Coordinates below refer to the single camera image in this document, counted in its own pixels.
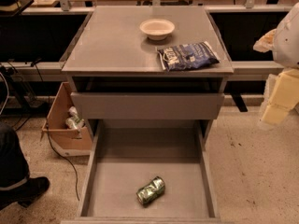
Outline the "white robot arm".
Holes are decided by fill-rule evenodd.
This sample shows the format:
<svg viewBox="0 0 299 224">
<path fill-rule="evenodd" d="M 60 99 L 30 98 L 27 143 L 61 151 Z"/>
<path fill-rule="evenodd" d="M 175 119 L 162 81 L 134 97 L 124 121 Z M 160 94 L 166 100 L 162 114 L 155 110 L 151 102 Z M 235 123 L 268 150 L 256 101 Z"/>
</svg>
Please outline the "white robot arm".
<svg viewBox="0 0 299 224">
<path fill-rule="evenodd" d="M 277 76 L 268 77 L 264 89 L 259 126 L 270 130 L 299 104 L 299 3 L 276 29 L 256 41 L 253 49 L 259 52 L 271 50 L 273 60 L 284 67 Z"/>
</svg>

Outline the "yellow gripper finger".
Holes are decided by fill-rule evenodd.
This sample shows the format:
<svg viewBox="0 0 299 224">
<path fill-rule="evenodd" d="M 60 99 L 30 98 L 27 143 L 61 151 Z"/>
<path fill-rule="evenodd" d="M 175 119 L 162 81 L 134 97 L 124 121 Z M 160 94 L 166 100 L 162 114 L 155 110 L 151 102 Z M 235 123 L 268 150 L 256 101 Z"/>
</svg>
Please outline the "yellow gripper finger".
<svg viewBox="0 0 299 224">
<path fill-rule="evenodd" d="M 274 36 L 276 29 L 273 29 L 263 35 L 258 41 L 253 45 L 253 49 L 259 52 L 267 52 L 274 47 Z"/>
<path fill-rule="evenodd" d="M 299 70 L 285 69 L 266 80 L 258 126 L 270 130 L 278 126 L 299 104 Z"/>
</svg>

